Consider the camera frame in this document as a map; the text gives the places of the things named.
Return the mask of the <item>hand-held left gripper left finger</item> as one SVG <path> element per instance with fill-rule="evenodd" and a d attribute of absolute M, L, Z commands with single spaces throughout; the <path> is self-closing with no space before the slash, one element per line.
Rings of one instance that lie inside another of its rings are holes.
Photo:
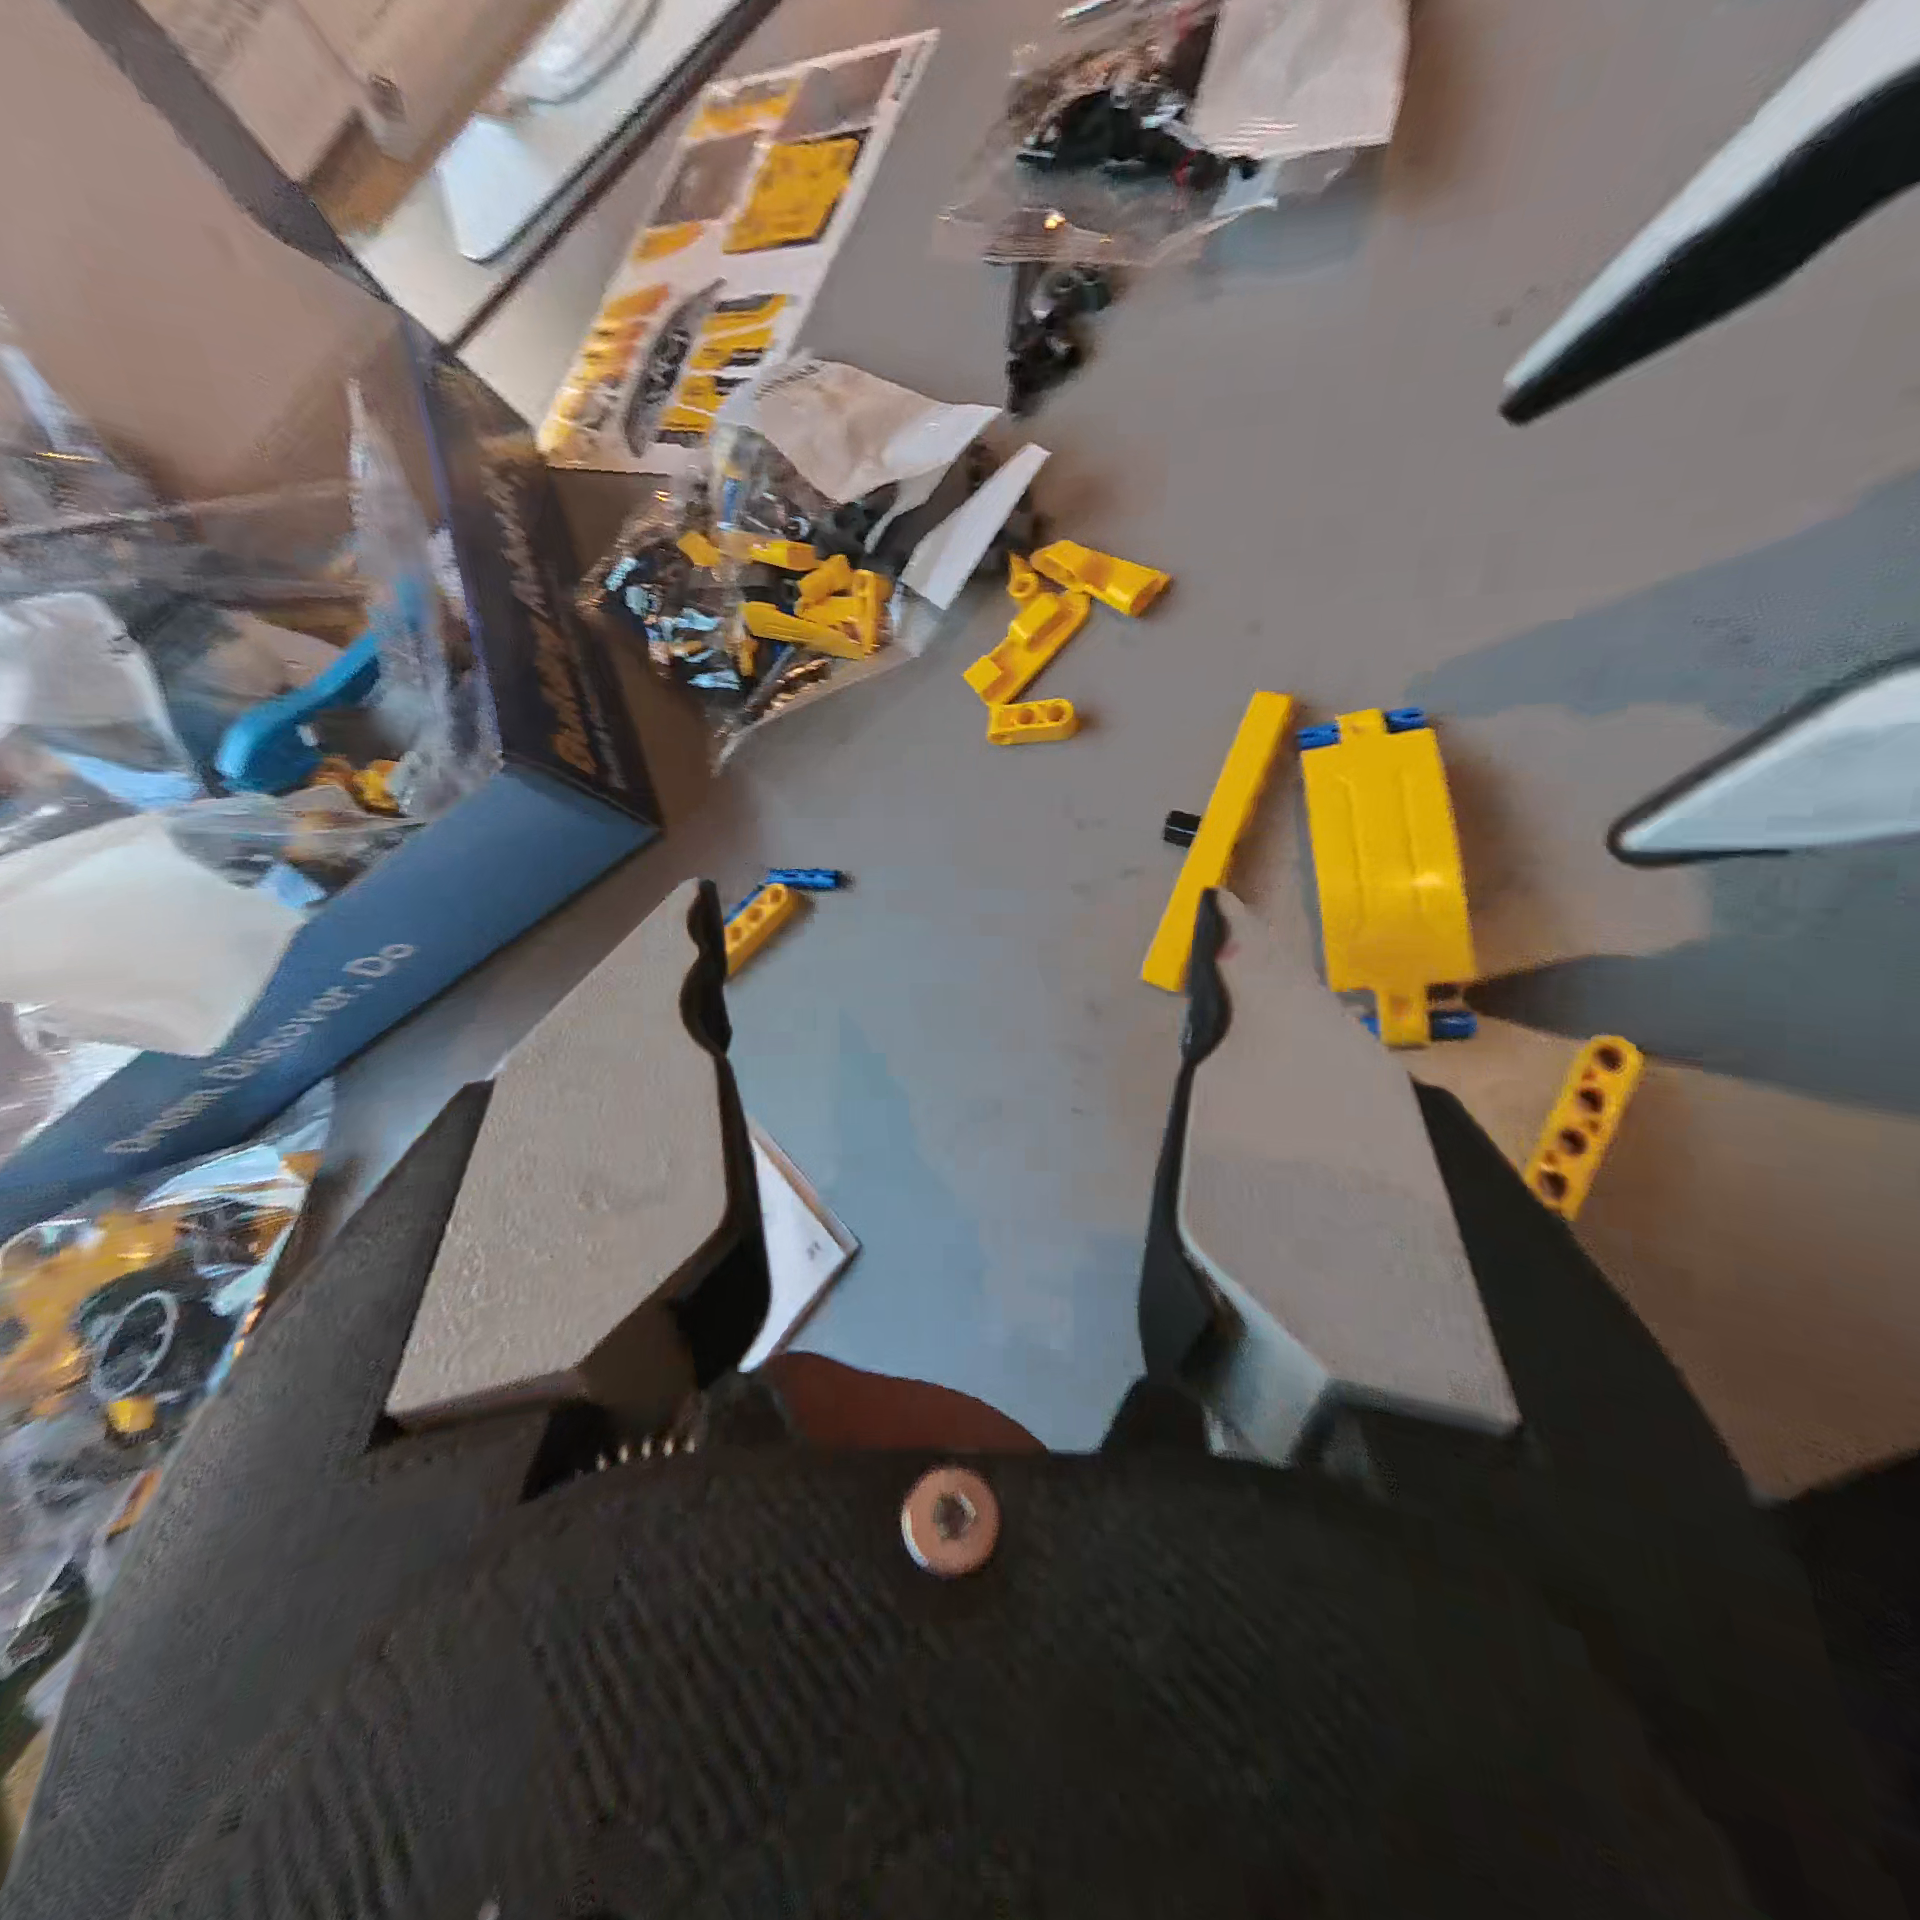
<path fill-rule="evenodd" d="M 403 1431 L 592 1407 L 664 1431 L 773 1285 L 725 915 L 686 880 L 499 1062 L 386 1402 Z"/>

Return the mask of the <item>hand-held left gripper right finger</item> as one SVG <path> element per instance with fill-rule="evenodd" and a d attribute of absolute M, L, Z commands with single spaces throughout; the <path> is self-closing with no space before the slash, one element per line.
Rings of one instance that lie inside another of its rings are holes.
<path fill-rule="evenodd" d="M 1350 1407 L 1520 1427 L 1407 1071 L 1225 888 L 1190 922 L 1138 1336 L 1149 1382 L 1271 1464 Z"/>

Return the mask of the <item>yellow curved panel blue pins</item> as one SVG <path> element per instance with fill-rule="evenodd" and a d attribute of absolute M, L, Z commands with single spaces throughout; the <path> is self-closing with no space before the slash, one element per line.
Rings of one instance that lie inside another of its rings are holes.
<path fill-rule="evenodd" d="M 1472 912 L 1426 711 L 1350 711 L 1298 751 L 1327 988 L 1389 1048 L 1472 1039 Z"/>

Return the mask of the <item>yellow beam black pin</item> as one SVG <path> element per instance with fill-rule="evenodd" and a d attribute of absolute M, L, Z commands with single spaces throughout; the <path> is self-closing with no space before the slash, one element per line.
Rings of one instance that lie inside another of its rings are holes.
<path fill-rule="evenodd" d="M 1138 976 L 1158 991 L 1179 991 L 1193 954 L 1202 894 L 1225 884 L 1231 858 L 1264 797 L 1267 776 L 1287 746 L 1293 696 L 1258 691 L 1243 708 L 1231 746 L 1218 766 L 1207 804 L 1198 816 L 1184 863 L 1170 886 Z"/>

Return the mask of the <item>long yellow nine-hole beam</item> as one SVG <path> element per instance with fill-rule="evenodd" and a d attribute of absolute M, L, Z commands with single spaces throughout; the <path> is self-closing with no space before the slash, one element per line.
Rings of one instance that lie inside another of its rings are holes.
<path fill-rule="evenodd" d="M 1641 1048 L 1594 1035 L 1575 1053 L 1522 1165 L 1526 1191 L 1554 1215 L 1576 1219 L 1643 1077 Z"/>

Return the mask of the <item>short yellow beam blue pin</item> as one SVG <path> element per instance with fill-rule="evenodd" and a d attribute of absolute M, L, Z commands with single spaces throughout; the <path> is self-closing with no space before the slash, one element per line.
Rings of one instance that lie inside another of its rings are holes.
<path fill-rule="evenodd" d="M 839 868 L 770 868 L 758 886 L 726 912 L 726 976 L 736 976 L 799 926 L 818 899 L 842 894 L 848 886 L 849 875 Z"/>

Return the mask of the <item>plastic bag of wheel parts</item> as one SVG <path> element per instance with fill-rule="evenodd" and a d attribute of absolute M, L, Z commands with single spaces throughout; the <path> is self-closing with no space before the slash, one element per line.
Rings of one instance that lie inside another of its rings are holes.
<path fill-rule="evenodd" d="M 1 1263 L 1 1675 L 58 1658 L 223 1384 L 328 1147 L 320 1083 L 254 1139 L 94 1194 Z"/>

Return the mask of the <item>blue kit box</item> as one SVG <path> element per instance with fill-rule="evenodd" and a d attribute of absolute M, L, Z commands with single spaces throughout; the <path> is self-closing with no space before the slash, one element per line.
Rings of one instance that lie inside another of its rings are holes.
<path fill-rule="evenodd" d="M 18 1058 L 5 1232 L 245 1141 L 657 835 L 534 434 L 411 327 L 431 459 L 416 488 L 450 527 L 496 766 L 325 899 L 296 900 L 282 867 L 229 882 L 154 818 L 5 858 L 5 1018 L 61 1058 L 105 1053 L 73 1095 L 58 1062 Z"/>

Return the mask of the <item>plastic bag of black parts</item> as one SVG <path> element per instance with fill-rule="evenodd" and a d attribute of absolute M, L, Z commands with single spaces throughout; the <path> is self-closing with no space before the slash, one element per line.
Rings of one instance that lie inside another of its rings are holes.
<path fill-rule="evenodd" d="M 992 264 L 1145 269 L 1386 146 L 1406 2 L 1069 5 L 1015 50 L 936 222 Z"/>

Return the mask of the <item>plastic bag of yellow parts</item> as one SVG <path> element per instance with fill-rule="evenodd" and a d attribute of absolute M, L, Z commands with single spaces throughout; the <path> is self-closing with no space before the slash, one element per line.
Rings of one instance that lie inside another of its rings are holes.
<path fill-rule="evenodd" d="M 995 404 L 832 359 L 758 374 L 707 450 L 653 480 L 578 600 L 726 766 L 779 718 L 930 646 L 1037 525 L 1049 450 Z"/>

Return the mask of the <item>yellow L-shaped piece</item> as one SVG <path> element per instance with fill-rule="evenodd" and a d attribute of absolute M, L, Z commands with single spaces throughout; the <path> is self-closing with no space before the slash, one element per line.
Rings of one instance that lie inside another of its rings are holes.
<path fill-rule="evenodd" d="M 1059 654 L 1090 614 L 1080 590 L 1037 591 L 1010 619 L 1003 638 L 966 671 L 965 683 L 985 706 L 1018 704 L 1039 671 Z"/>

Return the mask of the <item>clear bags inside box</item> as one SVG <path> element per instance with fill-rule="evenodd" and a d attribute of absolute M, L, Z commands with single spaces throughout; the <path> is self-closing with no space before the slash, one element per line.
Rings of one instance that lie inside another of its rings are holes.
<path fill-rule="evenodd" d="M 341 477 L 176 499 L 35 371 L 5 322 L 1 853 L 154 818 L 234 884 L 325 899 L 496 766 L 450 527 L 349 389 Z M 320 770 L 221 789 L 229 722 L 384 632 L 363 708 L 320 719 Z"/>

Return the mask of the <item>sticker sheet in plastic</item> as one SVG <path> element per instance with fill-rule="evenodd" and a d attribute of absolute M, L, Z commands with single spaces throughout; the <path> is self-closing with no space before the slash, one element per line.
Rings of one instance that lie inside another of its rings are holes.
<path fill-rule="evenodd" d="M 675 475 L 787 357 L 936 31 L 707 84 L 537 429 L 558 468 Z"/>

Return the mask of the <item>cardboard box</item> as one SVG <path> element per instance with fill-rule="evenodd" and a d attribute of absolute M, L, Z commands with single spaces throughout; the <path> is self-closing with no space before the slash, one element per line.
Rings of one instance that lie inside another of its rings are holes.
<path fill-rule="evenodd" d="M 349 389 L 426 488 L 409 320 L 131 5 L 1 7 L 1 299 L 161 494 L 341 477 Z"/>

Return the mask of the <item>white stand base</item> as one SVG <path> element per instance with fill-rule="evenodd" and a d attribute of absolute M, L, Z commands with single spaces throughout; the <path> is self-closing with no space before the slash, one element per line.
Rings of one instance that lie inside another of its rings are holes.
<path fill-rule="evenodd" d="M 498 261 L 585 164 L 626 95 L 617 72 L 657 12 L 659 2 L 563 5 L 493 84 L 433 164 L 458 255 Z"/>

